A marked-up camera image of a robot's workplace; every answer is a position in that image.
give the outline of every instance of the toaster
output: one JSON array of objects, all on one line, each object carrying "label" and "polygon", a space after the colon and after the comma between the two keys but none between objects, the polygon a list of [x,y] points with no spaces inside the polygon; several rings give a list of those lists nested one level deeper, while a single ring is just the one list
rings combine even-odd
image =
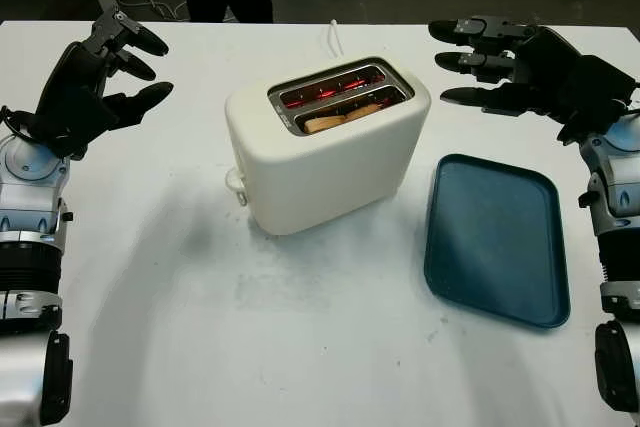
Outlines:
[{"label": "toaster", "polygon": [[227,185],[270,234],[392,195],[411,160],[427,89],[388,58],[339,60],[257,82],[226,102],[237,165]]}]

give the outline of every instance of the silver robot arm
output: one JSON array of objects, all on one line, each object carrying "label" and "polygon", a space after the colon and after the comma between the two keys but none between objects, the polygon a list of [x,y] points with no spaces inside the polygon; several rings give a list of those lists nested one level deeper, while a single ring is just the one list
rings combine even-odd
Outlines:
[{"label": "silver robot arm", "polygon": [[473,48],[436,55],[440,67],[481,82],[510,81],[491,90],[450,89],[443,100],[493,114],[548,116],[562,124],[558,140],[580,146],[591,177],[579,205],[591,210],[605,276],[602,308],[615,318],[596,328],[598,389],[640,425],[640,111],[628,109],[640,84],[546,27],[474,16],[433,22],[429,32]]},{"label": "silver robot arm", "polygon": [[0,426],[46,425],[69,410],[72,361],[58,296],[69,158],[12,135],[0,142]]},{"label": "silver robot arm", "polygon": [[12,131],[0,141],[0,427],[54,424],[69,411],[73,362],[69,337],[58,332],[58,286],[73,220],[62,199],[70,162],[105,131],[140,123],[173,87],[160,82],[135,97],[103,97],[118,70],[155,78],[123,49],[127,44],[154,55],[168,51],[113,8],[85,41],[67,47],[35,113],[0,112]]}]

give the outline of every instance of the plastic tray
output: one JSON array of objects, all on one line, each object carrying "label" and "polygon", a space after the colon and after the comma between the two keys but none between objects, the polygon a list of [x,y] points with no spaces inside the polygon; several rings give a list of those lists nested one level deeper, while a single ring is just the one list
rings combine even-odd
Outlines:
[{"label": "plastic tray", "polygon": [[424,272],[454,302],[550,328],[570,312],[558,193],[542,174],[466,155],[438,164]]}]

